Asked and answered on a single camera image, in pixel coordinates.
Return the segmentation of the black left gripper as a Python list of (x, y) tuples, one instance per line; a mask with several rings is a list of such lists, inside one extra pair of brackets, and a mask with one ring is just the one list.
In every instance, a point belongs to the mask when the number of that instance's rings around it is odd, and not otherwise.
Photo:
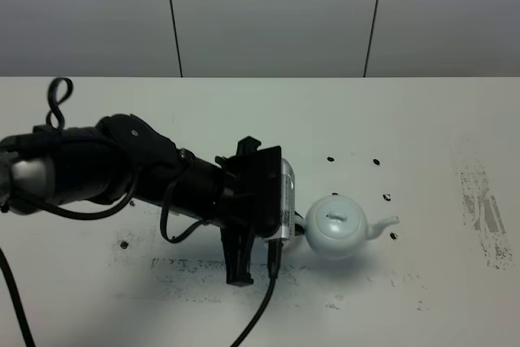
[(229, 285), (254, 283), (249, 267), (255, 237), (268, 238), (280, 227), (282, 149), (258, 150), (260, 145), (247, 136), (238, 141), (235, 156), (215, 159), (223, 170), (215, 207), (226, 226), (220, 234)]

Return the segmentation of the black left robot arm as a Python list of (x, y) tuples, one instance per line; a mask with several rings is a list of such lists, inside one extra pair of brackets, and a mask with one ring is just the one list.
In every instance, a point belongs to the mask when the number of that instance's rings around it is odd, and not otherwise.
[(280, 269), (281, 149), (246, 137), (236, 153), (213, 162), (154, 131), (134, 115), (113, 115), (91, 128), (36, 126), (1, 142), (1, 209), (39, 210), (75, 220), (104, 219), (137, 199), (196, 225), (219, 228), (230, 285), (252, 284), (254, 240), (267, 239), (268, 275)]

